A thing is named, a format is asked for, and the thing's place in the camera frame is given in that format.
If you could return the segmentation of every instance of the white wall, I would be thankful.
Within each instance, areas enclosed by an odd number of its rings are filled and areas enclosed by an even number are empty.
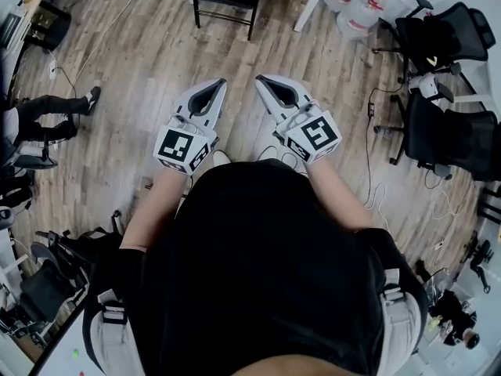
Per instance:
[[[497,44],[488,51],[489,66],[497,70],[497,68],[501,67],[501,0],[442,0],[435,5],[435,12],[440,13],[456,2],[464,2],[468,7],[479,9],[484,13],[497,41]],[[468,67],[467,63],[462,65],[463,73],[473,85],[475,91],[477,93],[486,93],[488,91],[486,66],[479,67],[476,64]],[[497,102],[501,102],[501,90],[498,87],[500,82],[501,79],[498,79],[498,76],[496,76],[492,93],[495,94]],[[495,107],[490,103],[486,103],[485,105],[488,110],[496,112],[498,119],[501,119],[501,107]]]

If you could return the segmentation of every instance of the shoulder strap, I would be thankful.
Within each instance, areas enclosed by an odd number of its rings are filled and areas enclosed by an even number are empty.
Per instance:
[[[113,290],[98,296],[102,310],[91,322],[91,343],[106,376],[144,376],[134,333]]]
[[[398,269],[385,273],[386,285],[380,295],[384,337],[377,376],[392,376],[407,362],[421,330],[420,308],[416,299],[398,286]]]

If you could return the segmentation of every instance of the black pants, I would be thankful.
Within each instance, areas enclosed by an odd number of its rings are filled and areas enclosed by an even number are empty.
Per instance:
[[[69,139],[77,135],[77,129],[71,114],[87,114],[88,101],[85,96],[79,99],[63,99],[57,96],[42,96],[17,107],[19,114],[19,134],[16,142],[20,141],[56,141]],[[42,127],[36,122],[44,114],[68,114],[69,118],[54,128]]]
[[[18,204],[31,199],[33,195],[30,190],[30,182],[30,177],[27,174],[21,177],[0,180],[0,195],[3,196],[0,199],[0,206],[15,208]],[[14,190],[17,191],[11,193],[8,197],[5,196],[6,193]]]
[[[423,267],[418,267],[416,269],[416,274],[421,277],[423,283],[426,283],[429,279],[431,279],[431,274]]]

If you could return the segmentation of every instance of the chair leg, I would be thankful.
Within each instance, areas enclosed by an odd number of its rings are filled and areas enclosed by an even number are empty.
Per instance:
[[[250,41],[252,38],[252,30],[254,29],[254,21],[256,20],[256,12],[258,11],[258,1],[252,9],[252,17],[250,18],[249,33],[247,34],[247,40]]]
[[[402,85],[407,83],[407,70],[409,69],[409,57],[404,54],[404,69],[403,69],[403,77],[402,77],[402,82],[400,82]]]
[[[393,131],[393,132],[404,132],[403,127],[388,127],[386,125],[376,125],[374,127],[374,132],[379,134],[380,131]]]
[[[398,111],[400,111],[400,115],[402,116],[402,121],[405,121],[405,107],[402,99],[400,99],[399,95],[391,95],[390,101],[392,103],[397,103]]]
[[[390,157],[390,165],[396,166],[400,162],[400,157],[404,153],[404,141],[400,144],[400,149],[398,149],[398,154],[396,158]]]
[[[198,9],[198,0],[193,0],[193,12],[195,13],[195,24],[200,29],[200,13]]]
[[[373,49],[373,53],[377,54],[379,52],[401,53],[402,49],[400,49],[399,47],[394,47],[394,48],[376,47]]]

